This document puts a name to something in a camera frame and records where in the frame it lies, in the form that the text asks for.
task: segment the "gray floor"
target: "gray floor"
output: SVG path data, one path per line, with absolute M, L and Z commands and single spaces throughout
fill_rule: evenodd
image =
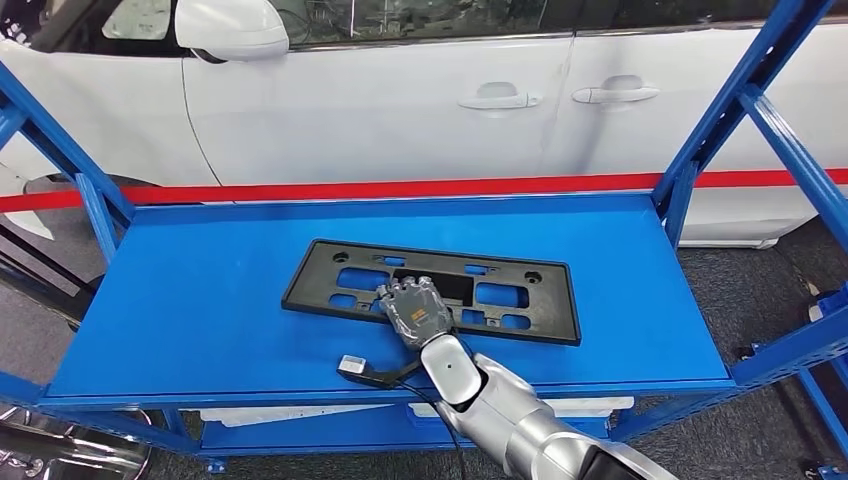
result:
M 58 241 L 26 238 L 83 278 L 98 275 L 103 262 L 81 212 L 45 212 L 43 216 Z M 14 251 L 4 243 L 0 249 Z M 768 341 L 802 325 L 800 312 L 809 300 L 808 282 L 825 290 L 848 279 L 848 256 L 818 221 L 769 250 L 683 250 L 680 260 L 727 362 L 734 361 L 739 346 Z M 3 369 L 49 381 L 72 339 L 64 322 L 0 289 L 0 326 L 5 332 L 0 338 Z M 788 402 L 781 402 L 782 397 Z M 635 446 L 686 479 L 800 479 L 797 462 L 802 458 L 845 466 L 794 380 L 686 419 L 638 440 Z M 471 478 L 503 478 L 478 452 L 468 452 L 466 459 Z M 12 478 L 20 475 L 0 468 L 0 479 Z M 148 478 L 189 480 L 207 478 L 207 474 L 192 460 L 156 452 Z M 451 453 L 259 457 L 234 459 L 228 473 L 217 478 L 442 479 L 458 478 L 458 468 Z

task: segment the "robotic arm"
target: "robotic arm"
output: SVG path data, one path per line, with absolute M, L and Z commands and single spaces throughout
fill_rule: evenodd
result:
M 377 293 L 395 331 L 419 353 L 420 366 L 439 391 L 439 415 L 507 475 L 523 480 L 676 480 L 627 445 L 593 438 L 561 422 L 530 384 L 503 365 L 479 353 L 469 357 L 450 333 L 453 318 L 429 278 L 416 282 L 408 277 L 379 287 Z M 365 360 L 345 356 L 339 371 L 363 376 L 365 368 Z

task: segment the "car body panel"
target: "car body panel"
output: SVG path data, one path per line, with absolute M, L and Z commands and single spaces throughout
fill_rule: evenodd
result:
M 186 59 L 186 98 L 224 184 L 536 175 L 569 49 L 494 40 Z M 521 95 L 535 105 L 460 105 Z
M 557 131 L 582 130 L 582 136 L 591 140 L 584 144 L 585 150 L 575 152 L 564 137 L 555 135 L 541 173 L 664 171 L 758 31 L 587 32 L 578 37 L 564 98 L 574 102 L 575 92 L 602 86 L 649 86 L 659 94 L 636 102 L 574 102 L 578 111 L 561 115 Z M 767 91 L 825 168 L 848 166 L 843 128 L 848 123 L 848 62 L 836 61 L 845 58 L 846 44 L 848 25 L 816 27 Z M 780 169 L 780 160 L 748 118 L 708 167 L 708 171 Z M 841 188 L 848 192 L 848 187 Z M 683 244 L 760 246 L 815 215 L 795 187 L 698 189 L 687 213 Z
M 0 58 L 109 174 L 154 185 L 218 185 L 191 130 L 178 58 L 41 53 L 0 41 Z M 58 170 L 20 133 L 0 150 L 0 192 Z M 7 215 L 47 236 L 32 212 Z

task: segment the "door handle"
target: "door handle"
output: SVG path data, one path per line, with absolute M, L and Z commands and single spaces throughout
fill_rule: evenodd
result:
M 503 110 L 535 107 L 539 104 L 539 100 L 539 97 L 519 93 L 508 97 L 471 97 L 462 99 L 458 103 L 460 107 L 472 110 Z
M 628 90 L 608 90 L 606 88 L 584 88 L 571 94 L 575 102 L 580 103 L 624 103 L 639 102 L 654 98 L 660 94 L 660 89 L 640 87 Z

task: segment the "red stripe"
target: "red stripe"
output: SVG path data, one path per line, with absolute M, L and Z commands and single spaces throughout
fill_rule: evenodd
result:
M 848 168 L 827 173 L 840 185 L 848 184 Z M 414 182 L 317 183 L 299 185 L 246 185 L 214 187 L 124 187 L 133 203 L 200 203 L 226 201 L 338 200 L 458 195 L 508 195 L 567 193 L 653 188 L 660 173 L 574 175 L 535 178 L 425 180 Z M 705 172 L 698 188 L 787 187 L 795 185 L 785 170 Z M 76 190 L 0 197 L 0 212 L 44 210 L 82 206 Z

